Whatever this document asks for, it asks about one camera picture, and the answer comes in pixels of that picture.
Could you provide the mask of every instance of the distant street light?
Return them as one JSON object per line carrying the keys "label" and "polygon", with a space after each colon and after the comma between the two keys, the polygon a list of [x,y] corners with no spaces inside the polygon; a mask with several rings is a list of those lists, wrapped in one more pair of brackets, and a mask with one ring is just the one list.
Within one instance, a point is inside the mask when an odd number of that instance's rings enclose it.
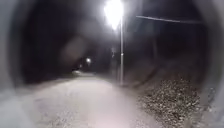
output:
{"label": "distant street light", "polygon": [[113,30],[117,30],[120,25],[121,32],[121,69],[120,69],[120,84],[123,85],[124,77],[124,47],[123,47],[123,14],[124,7],[120,0],[109,0],[104,6],[104,13],[108,24]]}
{"label": "distant street light", "polygon": [[88,64],[88,65],[90,65],[91,64],[91,59],[90,58],[86,58],[86,63]]}

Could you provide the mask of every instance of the lamp post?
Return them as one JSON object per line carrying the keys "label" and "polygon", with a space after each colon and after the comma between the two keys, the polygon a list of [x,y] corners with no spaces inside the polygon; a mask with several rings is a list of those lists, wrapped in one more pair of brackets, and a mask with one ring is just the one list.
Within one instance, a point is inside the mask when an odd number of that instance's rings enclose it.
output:
{"label": "lamp post", "polygon": [[104,6],[104,13],[110,27],[115,31],[120,26],[120,45],[121,45],[121,68],[120,84],[123,85],[124,79],[124,40],[123,40],[123,4],[120,0],[109,0]]}

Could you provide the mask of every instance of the wire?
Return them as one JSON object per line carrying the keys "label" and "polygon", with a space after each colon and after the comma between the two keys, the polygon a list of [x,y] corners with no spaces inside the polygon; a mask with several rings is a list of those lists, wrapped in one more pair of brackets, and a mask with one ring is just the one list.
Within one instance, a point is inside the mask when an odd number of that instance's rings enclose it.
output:
{"label": "wire", "polygon": [[164,22],[173,22],[173,23],[184,23],[184,24],[202,24],[201,21],[196,20],[171,20],[171,19],[163,19],[163,18],[155,18],[155,17],[146,17],[146,16],[136,16],[137,18],[149,19],[149,20],[157,20]]}

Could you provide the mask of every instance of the road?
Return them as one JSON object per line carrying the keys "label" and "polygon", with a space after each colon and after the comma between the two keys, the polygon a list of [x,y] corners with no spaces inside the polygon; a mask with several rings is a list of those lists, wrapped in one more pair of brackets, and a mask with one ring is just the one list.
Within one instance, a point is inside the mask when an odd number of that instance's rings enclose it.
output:
{"label": "road", "polygon": [[56,80],[18,91],[37,128],[160,128],[134,93],[98,77]]}

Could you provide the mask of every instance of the ground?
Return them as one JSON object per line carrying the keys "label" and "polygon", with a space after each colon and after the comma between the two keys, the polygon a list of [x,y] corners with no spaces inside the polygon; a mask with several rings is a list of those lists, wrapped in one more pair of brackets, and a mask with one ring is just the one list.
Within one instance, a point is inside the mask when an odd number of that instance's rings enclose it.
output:
{"label": "ground", "polygon": [[37,128],[160,128],[132,91],[97,77],[56,80],[19,89],[22,108]]}

